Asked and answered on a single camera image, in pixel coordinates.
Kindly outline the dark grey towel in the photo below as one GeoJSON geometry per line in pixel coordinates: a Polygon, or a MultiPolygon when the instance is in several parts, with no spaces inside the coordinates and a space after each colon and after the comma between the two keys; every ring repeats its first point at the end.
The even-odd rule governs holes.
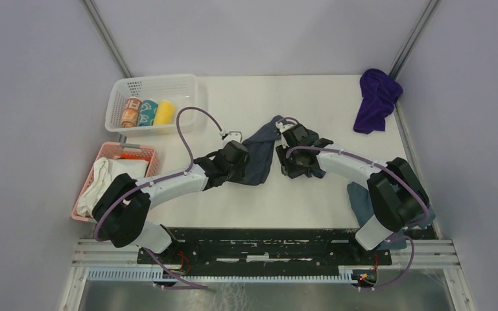
{"type": "MultiPolygon", "coordinates": [[[[242,142],[242,145],[249,151],[250,160],[246,166],[245,180],[233,183],[249,186],[265,183],[270,173],[273,156],[276,154],[275,143],[280,141],[275,122],[281,118],[283,118],[281,115],[276,115],[242,142]]],[[[323,178],[325,174],[326,172],[320,169],[320,178],[323,178]]]]}

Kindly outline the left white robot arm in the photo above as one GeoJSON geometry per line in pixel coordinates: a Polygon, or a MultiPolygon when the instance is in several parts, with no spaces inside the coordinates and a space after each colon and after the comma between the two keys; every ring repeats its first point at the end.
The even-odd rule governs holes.
{"type": "Polygon", "coordinates": [[[149,222],[148,212],[180,196],[220,187],[243,176],[249,159],[245,146],[229,141],[216,152],[196,158],[191,167],[169,175],[142,179],[127,173],[118,175],[91,212],[97,222],[95,240],[110,241],[116,248],[146,248],[160,262],[173,262],[178,255],[174,237],[164,225],[149,222]]]}

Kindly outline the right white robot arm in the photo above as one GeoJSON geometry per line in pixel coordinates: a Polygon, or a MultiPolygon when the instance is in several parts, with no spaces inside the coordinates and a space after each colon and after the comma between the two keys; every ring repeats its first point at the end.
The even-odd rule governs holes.
{"type": "Polygon", "coordinates": [[[356,232],[349,257],[366,264],[375,249],[394,234],[429,220],[429,199],[409,163],[400,157],[391,161],[368,159],[333,141],[311,135],[293,118],[276,122],[281,145],[276,152],[283,175],[296,178],[308,172],[342,176],[368,191],[372,215],[356,232]]]}

